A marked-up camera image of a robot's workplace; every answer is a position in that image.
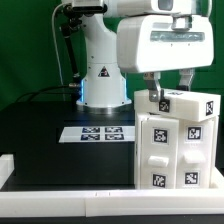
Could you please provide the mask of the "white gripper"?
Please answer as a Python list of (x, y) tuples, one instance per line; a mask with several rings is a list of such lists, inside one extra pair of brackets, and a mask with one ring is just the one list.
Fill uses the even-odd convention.
[(181, 69), (177, 89), (189, 91), (193, 68), (209, 66), (214, 58), (212, 26), (206, 17), (194, 16), (188, 31), (173, 30), (172, 25), (173, 18), (165, 15), (129, 17), (118, 25), (118, 66), (123, 72), (145, 73), (151, 102), (162, 98), (161, 71)]

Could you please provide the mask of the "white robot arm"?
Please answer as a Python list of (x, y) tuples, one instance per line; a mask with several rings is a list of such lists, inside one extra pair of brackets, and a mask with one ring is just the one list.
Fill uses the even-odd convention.
[(87, 74), (77, 105), (112, 112), (131, 104), (124, 73), (141, 73), (152, 102), (165, 99), (162, 71), (178, 70), (189, 88), (194, 69), (214, 57), (213, 30), (197, 0), (61, 0), (68, 26), (86, 43)]

